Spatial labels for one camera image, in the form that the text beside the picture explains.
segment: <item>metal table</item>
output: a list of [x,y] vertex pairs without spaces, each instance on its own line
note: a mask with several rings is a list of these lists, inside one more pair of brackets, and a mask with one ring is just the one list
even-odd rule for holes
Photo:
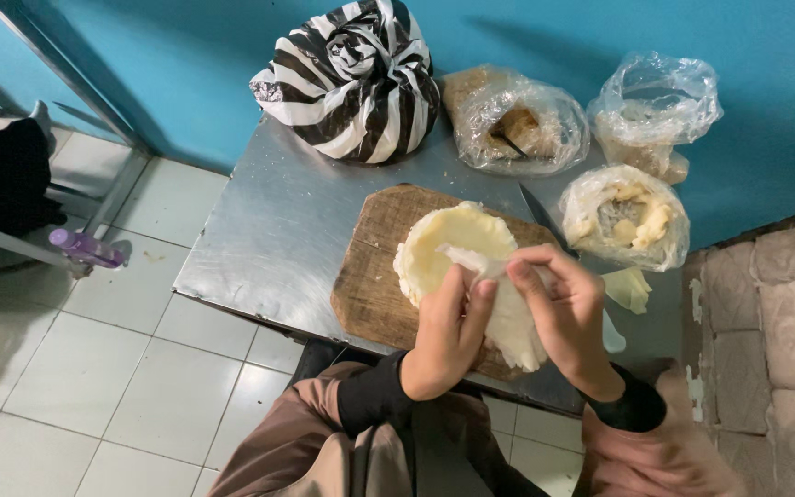
[[[438,119],[420,148],[396,164],[360,167],[322,155],[264,115],[174,290],[285,333],[392,353],[392,347],[345,333],[329,303],[366,196],[413,183],[533,222],[517,179],[475,171],[461,162],[446,121]],[[558,200],[566,185],[601,164],[602,153],[593,144],[584,163],[523,181],[559,223],[563,216]],[[621,269],[589,255],[583,255],[582,263],[600,273]],[[680,358],[680,272],[650,272],[646,280],[654,289],[648,313],[635,316],[612,301],[606,304],[628,342],[622,354],[612,357],[619,364]],[[579,395],[551,363],[511,383],[477,373],[467,379],[500,396],[546,409],[578,414],[582,408]]]

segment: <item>knife blade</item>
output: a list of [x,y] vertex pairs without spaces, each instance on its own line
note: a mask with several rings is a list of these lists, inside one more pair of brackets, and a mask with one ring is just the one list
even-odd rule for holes
[[[520,186],[520,194],[523,196],[524,202],[526,202],[526,208],[528,208],[529,213],[533,215],[533,220],[536,221],[536,224],[545,226],[548,231],[551,231],[554,238],[558,239],[560,249],[568,254],[568,256],[575,260],[579,260],[579,253],[569,247],[569,243],[566,242],[563,232],[560,231],[557,227],[557,223],[547,214],[545,206],[539,202],[539,199],[533,195],[533,192],[526,189],[526,186],[523,186],[523,183],[518,181],[517,184]],[[603,308],[603,347],[606,348],[606,351],[610,354],[622,352],[627,347],[627,340],[625,340],[624,336],[616,329],[616,326],[612,322],[612,318],[610,318],[610,314],[606,312],[606,308]]]
[[547,214],[545,206],[539,202],[539,199],[533,195],[533,192],[526,189],[526,186],[523,186],[523,183],[518,181],[517,184],[520,186],[520,194],[523,196],[523,201],[526,202],[526,208],[529,209],[529,213],[533,215],[533,220],[536,221],[536,224],[545,226],[548,231],[551,231],[554,238],[558,239],[560,249],[570,257],[578,260],[580,258],[579,253],[569,247],[569,243],[566,242],[563,232],[557,226],[557,223]]

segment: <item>sack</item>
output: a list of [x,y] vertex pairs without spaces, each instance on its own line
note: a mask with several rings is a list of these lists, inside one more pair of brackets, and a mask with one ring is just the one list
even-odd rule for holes
[[656,52],[625,57],[588,104],[591,132],[607,162],[670,184],[686,179],[689,161],[673,146],[701,138],[723,117],[716,79],[714,68],[698,59]]
[[440,106],[432,73],[406,6],[362,0],[279,38],[250,89],[319,152],[372,164],[412,152],[431,131]]
[[574,249],[656,272],[686,261],[689,217],[683,204],[667,183],[630,165],[582,174],[560,196],[560,210]]
[[483,64],[444,76],[459,157],[499,174],[548,175],[588,155],[581,105],[558,87]]

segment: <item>hand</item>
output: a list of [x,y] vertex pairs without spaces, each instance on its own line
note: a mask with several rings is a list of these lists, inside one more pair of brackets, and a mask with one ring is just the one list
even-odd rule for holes
[[453,265],[441,287],[419,302],[416,346],[403,357],[400,369],[403,392],[414,401],[434,399],[455,387],[480,351],[496,283],[480,281],[466,302],[468,281],[462,267]]
[[[554,273],[553,299],[530,265]],[[566,379],[596,401],[618,400],[624,379],[603,348],[603,279],[547,243],[515,251],[508,277],[533,311],[542,345]]]

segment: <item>wooden cutting board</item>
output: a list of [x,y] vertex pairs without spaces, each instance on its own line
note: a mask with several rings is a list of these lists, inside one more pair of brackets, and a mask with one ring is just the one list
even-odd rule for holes
[[[348,333],[404,350],[413,348],[419,310],[401,293],[392,269],[398,243],[428,212],[460,202],[454,196],[408,184],[367,197],[330,296],[333,311]],[[485,210],[505,220],[521,247],[557,242],[545,227]],[[481,348],[473,369],[505,381],[522,374],[520,368],[509,368],[502,354],[490,347]]]

